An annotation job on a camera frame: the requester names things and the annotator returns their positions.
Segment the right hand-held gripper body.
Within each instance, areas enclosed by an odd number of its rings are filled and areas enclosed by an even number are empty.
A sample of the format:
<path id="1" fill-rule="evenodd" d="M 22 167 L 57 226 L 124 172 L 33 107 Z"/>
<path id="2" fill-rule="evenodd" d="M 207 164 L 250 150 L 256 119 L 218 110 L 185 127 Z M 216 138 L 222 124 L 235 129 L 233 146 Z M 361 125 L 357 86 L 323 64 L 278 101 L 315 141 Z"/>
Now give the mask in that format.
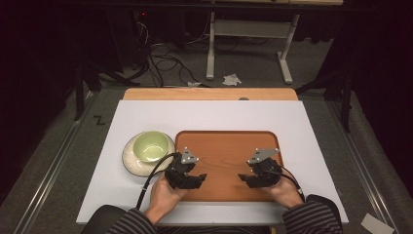
<path id="1" fill-rule="evenodd" d="M 258 188 L 275 185 L 281 179 L 282 167 L 273 159 L 273 156 L 279 152 L 278 148 L 256 149 L 251 158 L 247 160 L 253 172 L 253 178 L 260 181 Z"/>

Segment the white board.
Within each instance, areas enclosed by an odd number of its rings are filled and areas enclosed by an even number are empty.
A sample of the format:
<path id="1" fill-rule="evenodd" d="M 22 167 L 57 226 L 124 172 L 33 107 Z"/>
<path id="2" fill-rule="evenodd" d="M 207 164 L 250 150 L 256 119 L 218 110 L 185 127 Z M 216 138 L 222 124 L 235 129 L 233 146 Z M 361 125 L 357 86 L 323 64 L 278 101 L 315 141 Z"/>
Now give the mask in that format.
<path id="1" fill-rule="evenodd" d="M 77 223 L 88 222 L 105 204 L 125 210 L 136 205 L 145 179 L 125 169 L 122 153 L 132 137 L 147 130 L 158 130 L 171 137 L 188 130 L 270 131 L 277 136 L 283 162 L 304 193 L 334 201 L 342 221 L 349 221 L 301 101 L 122 100 L 103 144 Z"/>

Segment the wooden table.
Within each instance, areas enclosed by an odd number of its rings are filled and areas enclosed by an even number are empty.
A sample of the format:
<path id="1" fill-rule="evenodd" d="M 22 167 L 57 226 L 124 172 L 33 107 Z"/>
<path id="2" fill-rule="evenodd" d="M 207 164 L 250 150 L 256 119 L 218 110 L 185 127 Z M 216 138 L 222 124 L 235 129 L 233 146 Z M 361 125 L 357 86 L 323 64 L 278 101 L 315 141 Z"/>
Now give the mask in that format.
<path id="1" fill-rule="evenodd" d="M 123 100 L 298 100 L 290 88 L 130 88 Z"/>

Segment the flat white paper sheet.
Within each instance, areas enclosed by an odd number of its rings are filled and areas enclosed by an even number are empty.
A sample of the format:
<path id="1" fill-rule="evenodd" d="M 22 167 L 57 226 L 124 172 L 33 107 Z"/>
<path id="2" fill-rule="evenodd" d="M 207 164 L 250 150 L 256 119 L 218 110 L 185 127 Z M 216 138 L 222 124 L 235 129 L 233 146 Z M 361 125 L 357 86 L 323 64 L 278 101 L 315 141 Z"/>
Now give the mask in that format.
<path id="1" fill-rule="evenodd" d="M 361 225 L 371 234 L 393 234 L 394 229 L 371 214 L 366 214 Z"/>

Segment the person's left hand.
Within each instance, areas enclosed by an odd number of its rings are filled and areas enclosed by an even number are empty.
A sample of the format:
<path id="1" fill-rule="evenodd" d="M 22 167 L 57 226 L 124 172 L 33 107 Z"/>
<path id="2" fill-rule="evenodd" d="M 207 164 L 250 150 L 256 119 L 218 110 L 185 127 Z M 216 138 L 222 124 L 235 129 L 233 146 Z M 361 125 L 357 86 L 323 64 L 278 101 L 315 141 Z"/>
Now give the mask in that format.
<path id="1" fill-rule="evenodd" d="M 165 174 L 161 173 L 152 186 L 150 205 L 145 214 L 153 220 L 162 219 L 174 210 L 188 192 L 188 189 L 172 188 Z"/>

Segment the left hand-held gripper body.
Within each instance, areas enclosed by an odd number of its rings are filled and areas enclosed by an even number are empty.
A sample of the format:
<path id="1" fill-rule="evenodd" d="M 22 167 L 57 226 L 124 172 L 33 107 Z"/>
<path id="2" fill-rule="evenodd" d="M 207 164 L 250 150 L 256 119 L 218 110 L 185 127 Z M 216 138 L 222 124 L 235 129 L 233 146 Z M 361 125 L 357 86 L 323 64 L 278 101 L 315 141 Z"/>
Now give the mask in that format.
<path id="1" fill-rule="evenodd" d="M 165 170 L 165 177 L 172 189 L 183 189 L 184 182 L 194 181 L 188 173 L 195 168 L 199 159 L 187 148 L 183 152 L 172 153 L 172 156 L 173 159 Z"/>

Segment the metal floor rail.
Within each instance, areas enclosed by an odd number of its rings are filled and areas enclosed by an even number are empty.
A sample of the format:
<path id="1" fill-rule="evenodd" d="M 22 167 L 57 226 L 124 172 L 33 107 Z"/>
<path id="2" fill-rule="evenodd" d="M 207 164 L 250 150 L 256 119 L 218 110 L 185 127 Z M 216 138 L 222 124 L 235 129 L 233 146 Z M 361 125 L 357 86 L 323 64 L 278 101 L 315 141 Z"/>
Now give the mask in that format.
<path id="1" fill-rule="evenodd" d="M 363 186 L 363 190 L 369 200 L 369 204 L 374 210 L 375 217 L 386 224 L 387 226 L 394 229 L 393 234 L 399 234 L 394 219 L 392 218 L 388 206 L 385 203 L 382 193 L 379 191 L 376 183 L 373 180 L 371 173 L 368 171 L 360 153 L 357 149 L 356 143 L 351 136 L 351 134 L 344 128 L 341 122 L 340 108 L 336 105 L 334 101 L 326 102 L 327 108 L 331 112 L 338 128 L 340 129 L 341 135 L 344 137 L 347 146 L 351 152 L 351 158 L 353 164 L 356 167 L 357 177 Z"/>
<path id="2" fill-rule="evenodd" d="M 24 167 L 16 186 L 19 198 L 17 205 L 22 205 L 17 224 L 12 234 L 28 234 L 35 219 L 46 202 L 59 171 L 67 158 L 69 147 L 77 135 L 86 112 L 97 96 L 95 92 L 87 92 L 85 107 L 80 116 L 76 113 L 76 96 L 71 95 L 66 107 L 57 115 L 47 128 L 32 157 Z"/>

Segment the wooden tray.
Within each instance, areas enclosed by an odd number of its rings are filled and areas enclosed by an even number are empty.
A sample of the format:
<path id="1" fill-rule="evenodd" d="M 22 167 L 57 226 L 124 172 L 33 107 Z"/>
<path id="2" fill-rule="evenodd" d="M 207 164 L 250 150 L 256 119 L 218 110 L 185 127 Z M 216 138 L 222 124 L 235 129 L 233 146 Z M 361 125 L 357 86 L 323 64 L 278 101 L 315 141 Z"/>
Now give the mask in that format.
<path id="1" fill-rule="evenodd" d="M 258 188 L 249 188 L 239 175 L 252 176 L 247 164 L 257 149 L 279 148 L 277 136 L 268 131 L 182 131 L 175 148 L 187 148 L 200 161 L 191 176 L 206 174 L 198 189 L 184 196 L 185 202 L 270 202 Z"/>

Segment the white plate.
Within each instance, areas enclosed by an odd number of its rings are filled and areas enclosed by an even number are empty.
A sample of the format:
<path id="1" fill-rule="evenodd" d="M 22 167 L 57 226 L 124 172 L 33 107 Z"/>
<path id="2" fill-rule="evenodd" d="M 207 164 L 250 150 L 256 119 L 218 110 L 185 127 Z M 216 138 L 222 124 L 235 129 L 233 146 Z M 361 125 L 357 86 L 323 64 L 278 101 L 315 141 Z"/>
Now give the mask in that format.
<path id="1" fill-rule="evenodd" d="M 149 176 L 153 169 L 158 165 L 158 163 L 166 158 L 169 154 L 173 153 L 175 151 L 175 146 L 173 140 L 166 135 L 167 139 L 169 140 L 169 151 L 166 156 L 164 156 L 162 159 L 160 159 L 157 162 L 141 162 L 133 153 L 132 150 L 132 144 L 134 143 L 134 140 L 136 139 L 137 136 L 140 134 L 134 136 L 132 139 L 129 140 L 129 142 L 126 144 L 123 150 L 122 154 L 122 161 L 123 165 L 125 168 L 133 175 L 135 176 Z"/>

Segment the green bowl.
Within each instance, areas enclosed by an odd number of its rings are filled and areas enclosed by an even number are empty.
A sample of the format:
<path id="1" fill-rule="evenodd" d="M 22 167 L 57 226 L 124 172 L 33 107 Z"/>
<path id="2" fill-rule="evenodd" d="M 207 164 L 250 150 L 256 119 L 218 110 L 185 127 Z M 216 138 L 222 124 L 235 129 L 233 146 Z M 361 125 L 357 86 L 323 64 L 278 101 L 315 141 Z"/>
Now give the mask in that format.
<path id="1" fill-rule="evenodd" d="M 167 155 L 169 140 L 161 132 L 144 132 L 136 137 L 132 150 L 141 162 L 157 162 Z"/>

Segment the white metal desk frame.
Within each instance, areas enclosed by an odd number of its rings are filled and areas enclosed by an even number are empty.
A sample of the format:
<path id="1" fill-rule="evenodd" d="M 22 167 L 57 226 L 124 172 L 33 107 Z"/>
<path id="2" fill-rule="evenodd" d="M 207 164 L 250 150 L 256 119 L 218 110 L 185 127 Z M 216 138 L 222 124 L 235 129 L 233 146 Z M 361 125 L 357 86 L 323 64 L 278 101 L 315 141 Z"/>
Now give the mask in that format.
<path id="1" fill-rule="evenodd" d="M 208 80 L 212 80 L 214 78 L 214 42 L 216 36 L 256 37 L 267 39 L 272 38 L 284 40 L 283 50 L 277 52 L 278 62 L 282 71 L 282 78 L 284 83 L 287 85 L 292 84 L 293 80 L 286 61 L 286 57 L 299 19 L 299 15 L 294 15 L 292 17 L 292 20 L 289 22 L 216 19 L 215 12 L 210 13 L 206 78 Z"/>

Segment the black metal stand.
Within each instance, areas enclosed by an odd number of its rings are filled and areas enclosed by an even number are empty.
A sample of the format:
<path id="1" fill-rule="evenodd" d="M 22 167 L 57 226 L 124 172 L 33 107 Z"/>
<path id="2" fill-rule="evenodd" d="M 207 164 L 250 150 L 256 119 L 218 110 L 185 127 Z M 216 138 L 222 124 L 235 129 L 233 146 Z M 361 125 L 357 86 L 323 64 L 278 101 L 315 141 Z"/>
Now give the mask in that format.
<path id="1" fill-rule="evenodd" d="M 139 83 L 135 83 L 108 68 L 97 64 L 90 60 L 80 60 L 75 67 L 75 92 L 76 92 L 76 115 L 75 120 L 78 121 L 85 110 L 84 85 L 87 85 L 90 91 L 99 92 L 102 85 L 99 81 L 99 74 L 103 73 L 116 82 L 129 86 L 139 87 Z"/>
<path id="2" fill-rule="evenodd" d="M 322 75 L 297 89 L 295 93 L 301 95 L 311 89 L 325 87 L 325 100 L 341 100 L 340 121 L 345 131 L 350 131 L 349 119 L 351 110 L 351 93 L 353 85 L 354 69 L 347 65 L 332 71 L 329 74 Z"/>

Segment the person's right hand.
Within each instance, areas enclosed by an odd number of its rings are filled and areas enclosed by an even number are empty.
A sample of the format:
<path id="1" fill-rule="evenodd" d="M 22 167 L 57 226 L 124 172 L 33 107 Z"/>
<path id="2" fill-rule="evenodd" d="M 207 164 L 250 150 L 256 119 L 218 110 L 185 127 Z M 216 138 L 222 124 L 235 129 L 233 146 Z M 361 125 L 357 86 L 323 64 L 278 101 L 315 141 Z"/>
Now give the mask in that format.
<path id="1" fill-rule="evenodd" d="M 282 177 L 275 185 L 263 187 L 262 191 L 288 210 L 303 204 L 294 183 L 285 177 Z"/>

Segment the large crumpled white paper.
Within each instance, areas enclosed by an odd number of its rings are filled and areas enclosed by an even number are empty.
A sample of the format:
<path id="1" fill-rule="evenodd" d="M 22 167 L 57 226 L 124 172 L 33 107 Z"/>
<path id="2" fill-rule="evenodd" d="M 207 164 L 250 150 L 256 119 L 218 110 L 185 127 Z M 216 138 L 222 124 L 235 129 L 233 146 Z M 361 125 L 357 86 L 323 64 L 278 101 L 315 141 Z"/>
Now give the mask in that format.
<path id="1" fill-rule="evenodd" d="M 241 80 L 236 74 L 231 74 L 231 75 L 226 75 L 224 77 L 223 85 L 226 86 L 237 86 L 238 84 L 241 84 Z"/>

